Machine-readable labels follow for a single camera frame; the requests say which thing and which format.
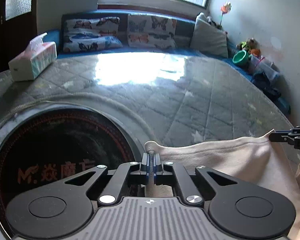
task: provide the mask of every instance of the beige fabric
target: beige fabric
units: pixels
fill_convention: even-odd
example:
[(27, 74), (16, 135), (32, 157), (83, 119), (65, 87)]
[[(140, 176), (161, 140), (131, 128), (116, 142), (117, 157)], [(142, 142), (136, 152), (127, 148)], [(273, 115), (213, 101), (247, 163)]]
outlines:
[[(279, 143), (268, 134), (260, 138), (241, 137), (229, 141), (203, 142), (187, 147), (163, 147), (154, 141), (145, 144), (148, 153), (159, 153), (162, 161), (175, 161), (187, 170), (205, 165), (239, 179), (285, 195), (294, 204), (297, 216), (290, 230), (292, 240), (300, 240), (300, 190)], [(172, 196), (170, 187), (149, 185), (147, 196)]]

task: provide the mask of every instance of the pillow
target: pillow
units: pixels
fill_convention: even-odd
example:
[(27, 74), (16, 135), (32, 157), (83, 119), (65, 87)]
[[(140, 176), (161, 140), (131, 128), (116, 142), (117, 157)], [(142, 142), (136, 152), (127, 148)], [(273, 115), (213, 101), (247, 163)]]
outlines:
[(100, 36), (116, 36), (119, 28), (119, 17), (100, 19), (71, 19), (64, 23), (64, 42), (78, 38), (98, 38)]
[(131, 48), (174, 49), (176, 47), (173, 35), (157, 33), (128, 33), (128, 44)]
[(164, 33), (176, 32), (177, 20), (150, 14), (129, 14), (127, 32)]
[(190, 48), (203, 53), (228, 57), (226, 34), (202, 20), (200, 15), (195, 21)]
[(104, 36), (90, 39), (72, 39), (64, 42), (63, 52), (97, 51), (102, 49), (121, 48), (122, 43), (115, 36)]

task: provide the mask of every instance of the wooden door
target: wooden door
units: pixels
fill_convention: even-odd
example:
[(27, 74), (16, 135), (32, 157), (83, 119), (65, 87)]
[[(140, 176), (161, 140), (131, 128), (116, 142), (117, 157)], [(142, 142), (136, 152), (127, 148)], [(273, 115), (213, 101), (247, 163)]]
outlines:
[(6, 0), (0, 0), (0, 72), (9, 69), (8, 62), (37, 35), (36, 5), (31, 0), (30, 12), (7, 19)]

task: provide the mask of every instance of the green toy bowl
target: green toy bowl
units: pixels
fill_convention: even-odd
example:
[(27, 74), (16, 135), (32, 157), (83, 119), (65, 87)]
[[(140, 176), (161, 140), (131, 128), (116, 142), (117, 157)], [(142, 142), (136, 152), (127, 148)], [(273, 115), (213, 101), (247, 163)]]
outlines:
[(240, 50), (237, 54), (234, 55), (232, 62), (236, 66), (243, 66), (245, 65), (249, 60), (249, 53), (245, 50)]

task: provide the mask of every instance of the stuffed toy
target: stuffed toy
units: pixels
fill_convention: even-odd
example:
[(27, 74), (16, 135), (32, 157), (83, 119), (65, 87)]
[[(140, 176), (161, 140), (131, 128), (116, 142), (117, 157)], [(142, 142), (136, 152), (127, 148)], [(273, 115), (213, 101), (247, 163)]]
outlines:
[(255, 41), (255, 39), (249, 38), (249, 39), (247, 39), (247, 41), (242, 41), (239, 44), (237, 44), (236, 48), (239, 50), (245, 50), (245, 51), (249, 52), (251, 49), (254, 49), (256, 45), (257, 45), (257, 42)]
[(252, 49), (249, 53), (258, 58), (260, 56), (260, 49)]

